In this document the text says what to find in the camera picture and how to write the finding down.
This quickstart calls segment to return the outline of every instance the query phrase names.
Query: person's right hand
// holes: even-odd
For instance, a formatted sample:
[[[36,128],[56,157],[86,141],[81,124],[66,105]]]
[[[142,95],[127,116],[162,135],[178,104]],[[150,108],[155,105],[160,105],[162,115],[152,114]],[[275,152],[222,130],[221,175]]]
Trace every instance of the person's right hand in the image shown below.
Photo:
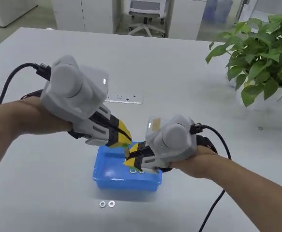
[[[198,146],[195,156],[179,161],[172,162],[171,168],[180,169],[182,172],[195,178],[206,178],[207,172],[211,167],[211,160],[218,155],[211,149],[205,146]]]

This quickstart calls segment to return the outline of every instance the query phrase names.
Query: blue plastic container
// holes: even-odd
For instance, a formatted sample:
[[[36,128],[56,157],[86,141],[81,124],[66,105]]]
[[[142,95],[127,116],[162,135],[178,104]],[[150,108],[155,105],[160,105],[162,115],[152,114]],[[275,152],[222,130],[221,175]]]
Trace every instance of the blue plastic container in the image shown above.
[[[92,178],[101,189],[136,189],[157,191],[162,182],[162,173],[150,174],[129,172],[129,167],[123,165],[124,149],[99,147]]]

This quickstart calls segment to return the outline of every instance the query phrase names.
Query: white cabinet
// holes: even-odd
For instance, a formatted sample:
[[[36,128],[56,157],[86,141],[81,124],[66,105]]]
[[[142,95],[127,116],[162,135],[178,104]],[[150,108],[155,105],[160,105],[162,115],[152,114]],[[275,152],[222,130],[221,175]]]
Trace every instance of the white cabinet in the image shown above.
[[[81,0],[52,0],[59,30],[85,31]]]
[[[114,33],[121,0],[52,0],[59,30]]]
[[[85,31],[112,34],[121,18],[121,0],[82,0]]]
[[[36,5],[35,0],[0,0],[0,27],[6,27]]]
[[[169,38],[196,40],[206,1],[175,0],[169,28]]]

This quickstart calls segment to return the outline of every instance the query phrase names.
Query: white table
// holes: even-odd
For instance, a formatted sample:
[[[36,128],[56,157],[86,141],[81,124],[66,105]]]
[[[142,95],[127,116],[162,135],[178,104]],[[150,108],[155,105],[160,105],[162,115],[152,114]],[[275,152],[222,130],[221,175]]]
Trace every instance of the white table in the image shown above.
[[[227,57],[208,66],[207,53],[208,42],[201,41],[21,28],[0,44],[0,92],[19,64],[51,64],[71,54],[109,72],[110,91],[143,94],[143,105],[107,104],[136,141],[144,139],[151,115],[190,115],[221,132],[235,161],[282,185],[282,110],[265,115],[242,108],[225,84]],[[25,69],[5,101],[43,86]],[[224,154],[218,139],[204,134]],[[67,133],[17,139],[0,164],[0,232],[197,231],[221,191],[178,170],[164,174],[153,194],[101,191],[91,178],[96,152]],[[109,199],[116,200],[114,208],[98,206]],[[257,229],[225,195],[205,231]]]

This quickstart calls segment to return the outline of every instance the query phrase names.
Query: wall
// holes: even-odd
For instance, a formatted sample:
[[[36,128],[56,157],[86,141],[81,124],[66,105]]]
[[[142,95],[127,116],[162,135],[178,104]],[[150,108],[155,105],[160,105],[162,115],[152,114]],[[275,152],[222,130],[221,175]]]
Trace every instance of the wall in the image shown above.
[[[255,10],[270,14],[282,14],[282,0],[258,0]]]

